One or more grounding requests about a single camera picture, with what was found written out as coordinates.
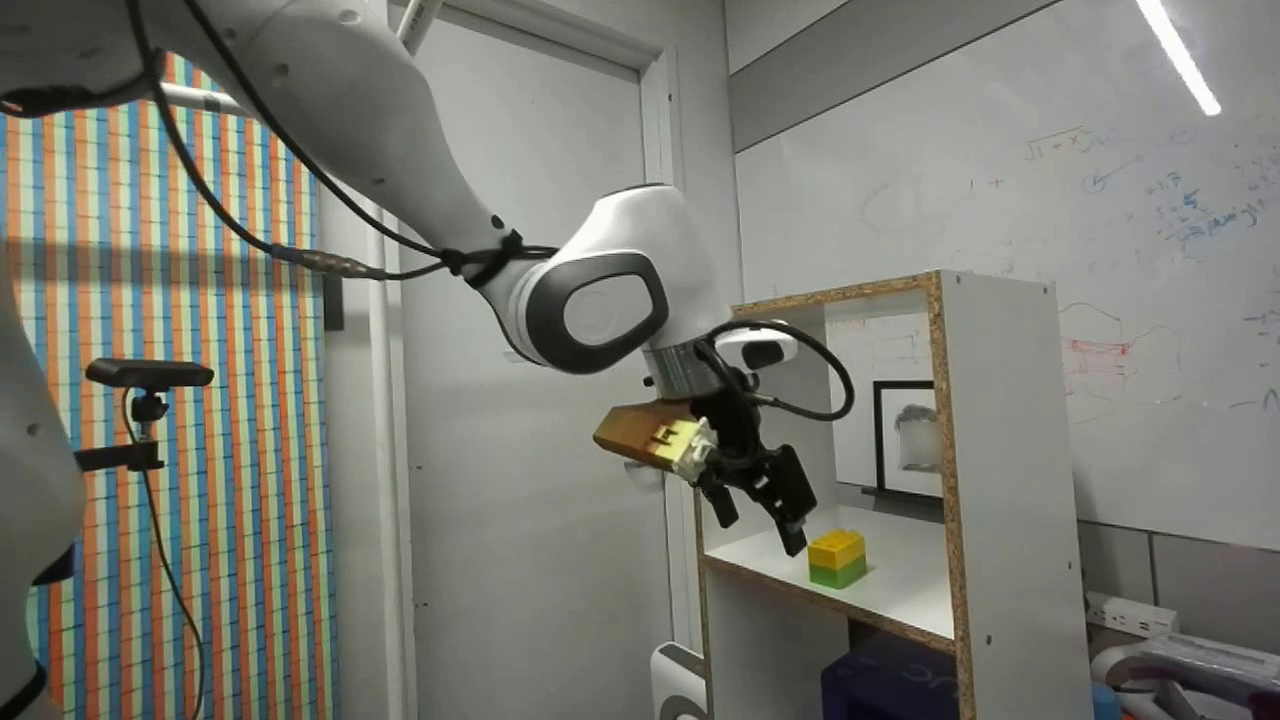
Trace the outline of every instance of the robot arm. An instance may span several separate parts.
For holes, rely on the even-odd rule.
[[[444,254],[521,245],[457,168],[429,76],[379,22],[374,0],[277,0],[269,5],[157,5],[153,30],[178,55],[213,73],[249,110],[277,118],[288,135],[342,185],[359,190]],[[222,30],[234,48],[217,48],[198,30]],[[497,314],[508,345],[560,372],[599,372],[645,351],[655,404],[620,407],[641,424],[604,419],[597,442],[633,461],[689,477],[729,524],[729,487],[743,487],[798,551],[813,508],[796,452],[760,446],[752,392],[706,338],[729,320],[692,214],[673,190],[626,190],[597,202],[590,218],[549,259],[508,256],[463,270]],[[704,461],[673,464],[650,450],[655,418],[683,407]]]
[[[153,38],[144,52],[127,52],[140,41],[127,12]],[[243,110],[255,110],[251,98],[259,98],[269,104],[255,110],[259,118],[271,114],[321,168],[397,214],[431,249],[487,256],[457,270],[490,303],[523,361],[599,372],[626,351],[645,351],[655,401],[611,413],[597,432],[604,450],[689,477],[722,524],[734,517],[729,487],[743,487],[773,512],[789,551],[803,545],[807,479],[796,452],[760,446],[760,404],[706,339],[729,307],[706,286],[715,272],[694,245],[680,194],[626,190],[604,197],[581,233],[544,259],[497,254],[521,249],[521,233],[467,190],[446,152],[431,87],[385,30],[379,0],[15,0],[0,5],[0,26],[24,30],[0,52],[2,114],[24,99],[57,114],[58,98],[69,104],[123,99],[136,87],[130,76],[153,68],[153,48],[188,55]],[[73,452],[45,450],[69,450],[69,442],[57,432],[41,379],[31,379],[41,366],[18,345],[2,286],[0,366],[8,395],[0,461],[15,470],[0,477],[0,487],[24,502],[0,512],[0,710],[8,712],[31,676],[18,627],[29,579],[74,539],[83,494]]]

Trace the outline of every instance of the wooden shelf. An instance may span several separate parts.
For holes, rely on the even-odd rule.
[[[881,631],[950,654],[957,621],[943,524],[872,508],[838,508],[838,524],[861,527],[867,539],[867,577],[848,587],[813,583],[803,551],[789,555],[775,534],[706,548],[706,569],[781,583],[789,592],[835,606]]]

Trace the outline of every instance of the picture frame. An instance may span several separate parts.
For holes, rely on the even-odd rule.
[[[874,494],[943,498],[939,486],[939,428],[931,379],[874,379]]]

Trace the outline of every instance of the shelf unit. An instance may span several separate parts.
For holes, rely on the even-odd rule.
[[[850,372],[844,424],[767,413],[767,446],[796,446],[820,508],[807,535],[861,527],[867,577],[807,579],[773,521],[699,512],[706,695],[715,720],[820,715],[820,667],[848,627],[957,658],[962,720],[1088,715],[1088,648],[1067,458],[1055,297],[1042,286],[923,272],[760,300],[734,317],[789,320]],[[936,392],[939,502],[867,494],[872,379],[923,376]],[[763,372],[763,392],[832,404],[820,361]]]

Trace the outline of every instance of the colorful striped wall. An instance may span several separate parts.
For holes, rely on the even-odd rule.
[[[178,114],[213,190],[259,238],[316,245],[316,194],[269,132]],[[207,715],[332,715],[332,569],[321,286],[241,249],[149,104],[0,122],[0,229],[15,300],[74,450],[118,446],[91,357],[217,368],[171,392],[153,477],[164,545],[202,627]],[[69,715],[183,715],[196,644],[164,583],[136,477],[83,477],[80,577],[31,595]]]

